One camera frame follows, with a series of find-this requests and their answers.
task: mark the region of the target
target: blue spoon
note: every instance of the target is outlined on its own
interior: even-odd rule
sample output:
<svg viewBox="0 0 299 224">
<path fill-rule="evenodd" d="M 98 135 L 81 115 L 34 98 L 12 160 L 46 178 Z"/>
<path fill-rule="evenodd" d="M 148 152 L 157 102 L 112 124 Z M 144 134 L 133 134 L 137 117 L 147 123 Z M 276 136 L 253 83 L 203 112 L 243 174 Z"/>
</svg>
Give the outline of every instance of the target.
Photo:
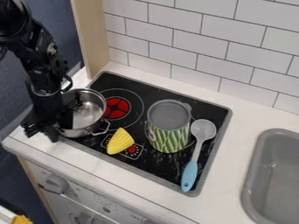
<svg viewBox="0 0 299 224">
<path fill-rule="evenodd" d="M 198 158 L 201 152 L 201 147 L 206 140 L 216 136 L 217 129 L 215 124 L 208 120 L 196 120 L 191 125 L 191 133 L 196 137 L 197 143 L 193 152 L 192 158 L 188 165 L 184 168 L 181 188 L 184 193 L 190 191 L 193 187 L 196 177 L 198 176 Z"/>
</svg>

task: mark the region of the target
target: gray sink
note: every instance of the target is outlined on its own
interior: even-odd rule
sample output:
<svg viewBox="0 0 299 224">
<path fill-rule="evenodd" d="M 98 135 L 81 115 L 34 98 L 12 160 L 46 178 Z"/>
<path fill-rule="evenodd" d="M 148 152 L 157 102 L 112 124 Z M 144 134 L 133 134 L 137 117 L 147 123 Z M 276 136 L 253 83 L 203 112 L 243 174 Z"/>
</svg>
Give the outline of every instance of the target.
<svg viewBox="0 0 299 224">
<path fill-rule="evenodd" d="M 241 202 L 260 224 L 299 223 L 299 134 L 263 132 L 254 149 Z"/>
</svg>

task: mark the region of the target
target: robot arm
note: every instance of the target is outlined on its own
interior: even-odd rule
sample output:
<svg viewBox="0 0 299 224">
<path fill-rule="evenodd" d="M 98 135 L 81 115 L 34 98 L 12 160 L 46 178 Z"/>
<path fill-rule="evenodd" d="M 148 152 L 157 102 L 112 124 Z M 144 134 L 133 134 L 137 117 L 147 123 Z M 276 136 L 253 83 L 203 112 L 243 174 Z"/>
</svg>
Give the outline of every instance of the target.
<svg viewBox="0 0 299 224">
<path fill-rule="evenodd" d="M 51 127 L 63 108 L 61 92 L 73 83 L 66 76 L 66 62 L 52 35 L 31 17 L 23 2 L 0 0 L 0 46 L 14 52 L 28 73 L 26 86 L 33 110 L 21 123 L 25 134 L 31 137 L 39 131 L 53 132 Z M 65 89 L 61 89 L 63 79 L 69 81 Z"/>
</svg>

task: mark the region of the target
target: stove top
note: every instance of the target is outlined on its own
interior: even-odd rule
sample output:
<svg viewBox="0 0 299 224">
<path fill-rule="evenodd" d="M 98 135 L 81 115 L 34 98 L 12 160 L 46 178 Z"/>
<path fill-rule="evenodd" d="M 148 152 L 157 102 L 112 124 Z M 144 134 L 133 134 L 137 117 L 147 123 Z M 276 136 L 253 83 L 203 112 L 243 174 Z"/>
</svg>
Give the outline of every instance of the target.
<svg viewBox="0 0 299 224">
<path fill-rule="evenodd" d="M 198 160 L 196 184 L 185 194 L 197 196 L 200 193 L 230 121 L 232 114 L 230 109 L 112 73 L 102 73 L 90 85 L 90 88 L 100 92 L 107 100 L 105 117 L 111 122 L 109 132 L 101 136 L 85 136 L 71 140 L 96 151 L 99 157 L 108 162 L 180 193 L 183 193 L 180 189 L 181 177 L 195 148 L 195 138 L 190 136 L 187 146 L 174 154 L 155 150 L 144 134 L 147 110 L 154 102 L 173 99 L 191 105 L 191 121 L 207 119 L 213 122 L 217 127 L 217 136 L 204 143 Z M 136 143 L 119 154 L 109 156 L 107 154 L 108 141 L 120 127 L 124 128 Z"/>
</svg>

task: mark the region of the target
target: subway tile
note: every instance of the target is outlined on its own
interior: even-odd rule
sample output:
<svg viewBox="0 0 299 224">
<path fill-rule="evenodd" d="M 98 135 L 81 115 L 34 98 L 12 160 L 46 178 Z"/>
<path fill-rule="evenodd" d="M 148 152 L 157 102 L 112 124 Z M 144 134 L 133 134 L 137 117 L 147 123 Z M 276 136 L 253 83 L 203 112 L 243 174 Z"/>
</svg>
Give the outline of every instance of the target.
<svg viewBox="0 0 299 224">
<path fill-rule="evenodd" d="M 265 27 L 257 24 L 204 15 L 202 34 L 251 46 L 260 46 Z"/>
<path fill-rule="evenodd" d="M 221 81 L 220 93 L 272 107 L 277 93 L 261 87 L 253 87 L 233 80 Z"/>
<path fill-rule="evenodd" d="M 267 28 L 264 48 L 299 55 L 299 33 Z"/>
<path fill-rule="evenodd" d="M 299 57 L 294 57 L 292 64 L 289 68 L 288 74 L 299 77 Z"/>
<path fill-rule="evenodd" d="M 299 98 L 291 95 L 279 94 L 275 103 L 275 108 L 299 115 Z"/>
<path fill-rule="evenodd" d="M 170 64 L 143 56 L 129 54 L 129 65 L 143 71 L 170 78 Z"/>
<path fill-rule="evenodd" d="M 231 43 L 227 59 L 241 64 L 286 73 L 292 56 L 248 45 Z"/>
<path fill-rule="evenodd" d="M 129 36 L 146 39 L 167 46 L 171 46 L 172 44 L 173 30 L 170 28 L 127 19 L 127 31 Z"/>
<path fill-rule="evenodd" d="M 196 64 L 196 53 L 154 43 L 149 43 L 149 56 L 181 67 L 195 68 Z"/>
<path fill-rule="evenodd" d="M 149 44 L 145 40 L 127 37 L 108 31 L 108 45 L 131 53 L 149 56 Z"/>
<path fill-rule="evenodd" d="M 225 58 L 227 44 L 227 41 L 224 40 L 208 38 L 185 31 L 175 31 L 174 33 L 175 47 L 216 58 Z"/>
<path fill-rule="evenodd" d="M 220 77 L 201 73 L 180 66 L 172 66 L 172 79 L 192 84 L 200 88 L 218 91 Z"/>
<path fill-rule="evenodd" d="M 128 54 L 124 51 L 109 47 L 110 60 L 128 65 Z"/>
<path fill-rule="evenodd" d="M 202 15 L 185 10 L 150 4 L 149 21 L 175 29 L 199 33 Z"/>
<path fill-rule="evenodd" d="M 249 82 L 253 68 L 222 59 L 214 59 L 199 55 L 197 70 L 235 81 Z"/>
<path fill-rule="evenodd" d="M 125 22 L 123 17 L 116 17 L 105 14 L 106 30 L 126 34 Z"/>
<path fill-rule="evenodd" d="M 133 0 L 103 0 L 103 10 L 126 18 L 148 20 L 148 5 Z"/>
<path fill-rule="evenodd" d="M 287 95 L 299 96 L 299 79 L 284 74 L 255 69 L 251 84 Z"/>
<path fill-rule="evenodd" d="M 177 0 L 176 7 L 215 16 L 232 18 L 237 0 Z"/>
<path fill-rule="evenodd" d="M 236 19 L 299 31 L 299 7 L 282 3 L 262 0 L 239 1 Z"/>
<path fill-rule="evenodd" d="M 151 4 L 162 4 L 170 7 L 174 7 L 175 0 L 143 0 L 143 2 Z"/>
</svg>

